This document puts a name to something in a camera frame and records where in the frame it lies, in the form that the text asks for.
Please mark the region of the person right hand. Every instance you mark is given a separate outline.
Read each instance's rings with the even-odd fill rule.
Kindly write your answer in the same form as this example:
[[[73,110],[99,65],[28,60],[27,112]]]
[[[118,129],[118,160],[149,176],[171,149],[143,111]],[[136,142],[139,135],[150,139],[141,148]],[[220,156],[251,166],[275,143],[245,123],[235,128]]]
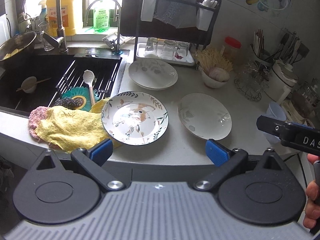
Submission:
[[[308,197],[308,201],[305,207],[303,226],[307,229],[313,229],[320,216],[319,205],[315,203],[315,200],[319,198],[319,186],[315,180],[308,184],[306,188],[306,196]]]

